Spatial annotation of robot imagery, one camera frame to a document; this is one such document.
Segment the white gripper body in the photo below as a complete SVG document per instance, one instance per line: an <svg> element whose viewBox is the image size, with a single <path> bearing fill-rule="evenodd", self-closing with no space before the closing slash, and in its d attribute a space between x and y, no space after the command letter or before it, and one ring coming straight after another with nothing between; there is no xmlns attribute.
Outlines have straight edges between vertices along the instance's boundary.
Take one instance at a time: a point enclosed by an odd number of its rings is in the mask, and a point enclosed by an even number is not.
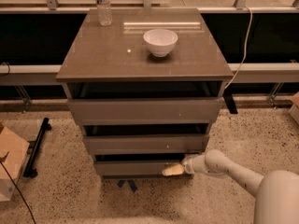
<svg viewBox="0 0 299 224"><path fill-rule="evenodd" d="M198 173L198 167L196 165L198 155L189 155L186 156L183 161L182 165L184 167L184 171L189 175L194 175L195 173Z"/></svg>

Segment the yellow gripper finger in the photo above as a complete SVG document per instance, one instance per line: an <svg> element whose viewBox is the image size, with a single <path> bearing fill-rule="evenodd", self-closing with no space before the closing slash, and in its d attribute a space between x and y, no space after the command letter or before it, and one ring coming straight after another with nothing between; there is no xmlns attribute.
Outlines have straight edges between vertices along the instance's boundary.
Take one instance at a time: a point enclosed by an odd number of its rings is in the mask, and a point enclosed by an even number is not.
<svg viewBox="0 0 299 224"><path fill-rule="evenodd" d="M164 176L182 175L184 173L184 166L181 164L173 164L162 170Z"/></svg>

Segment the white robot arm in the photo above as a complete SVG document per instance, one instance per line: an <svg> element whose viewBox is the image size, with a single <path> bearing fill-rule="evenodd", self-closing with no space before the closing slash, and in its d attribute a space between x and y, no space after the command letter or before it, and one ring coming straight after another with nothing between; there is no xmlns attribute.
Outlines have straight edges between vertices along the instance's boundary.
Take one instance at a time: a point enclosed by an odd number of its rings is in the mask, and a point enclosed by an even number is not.
<svg viewBox="0 0 299 224"><path fill-rule="evenodd" d="M296 173L276 170L260 175L217 149L189 155L162 170L164 176L184 173L230 176L255 199L253 224L299 224L299 175Z"/></svg>

